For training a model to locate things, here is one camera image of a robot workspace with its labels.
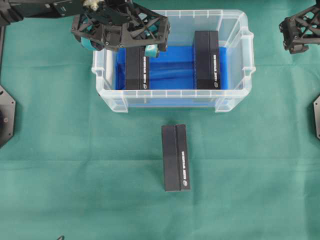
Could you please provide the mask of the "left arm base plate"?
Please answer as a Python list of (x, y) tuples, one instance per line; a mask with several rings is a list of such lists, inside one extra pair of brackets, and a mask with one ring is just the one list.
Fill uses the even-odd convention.
[(0, 86), (0, 147), (14, 135), (16, 101)]

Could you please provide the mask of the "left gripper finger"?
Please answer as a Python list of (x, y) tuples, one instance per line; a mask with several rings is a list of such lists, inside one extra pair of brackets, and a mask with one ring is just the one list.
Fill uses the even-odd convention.
[(85, 36), (81, 36), (80, 37), (80, 43), (87, 50), (90, 50), (90, 51), (95, 51), (96, 50), (94, 44), (91, 41), (91, 37), (90, 36), (86, 36), (86, 37)]
[(144, 49), (144, 55), (149, 58), (157, 58), (159, 52), (160, 50), (157, 44), (147, 45)]

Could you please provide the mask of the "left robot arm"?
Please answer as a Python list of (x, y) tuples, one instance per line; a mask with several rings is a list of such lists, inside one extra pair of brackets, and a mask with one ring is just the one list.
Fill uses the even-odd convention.
[(0, 25), (25, 18), (73, 17), (71, 33), (86, 49), (118, 51), (142, 47), (147, 57), (158, 57), (168, 47), (168, 17), (132, 0), (2, 0)]

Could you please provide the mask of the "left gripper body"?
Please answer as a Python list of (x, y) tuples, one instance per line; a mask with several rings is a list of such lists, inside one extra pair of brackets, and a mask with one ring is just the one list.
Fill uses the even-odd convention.
[(165, 52), (170, 22), (132, 0), (84, 0), (71, 32), (78, 42), (88, 41), (95, 51), (155, 45)]

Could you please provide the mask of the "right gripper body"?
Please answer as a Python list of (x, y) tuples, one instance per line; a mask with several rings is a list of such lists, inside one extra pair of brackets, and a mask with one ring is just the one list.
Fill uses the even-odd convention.
[(283, 47), (291, 55), (304, 53), (309, 45), (320, 44), (320, 2), (292, 16), (279, 24), (283, 34)]

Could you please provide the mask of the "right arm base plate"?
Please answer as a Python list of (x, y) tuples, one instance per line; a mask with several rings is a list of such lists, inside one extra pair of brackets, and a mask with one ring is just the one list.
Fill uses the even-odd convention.
[(320, 140), (320, 95), (313, 101), (315, 133)]

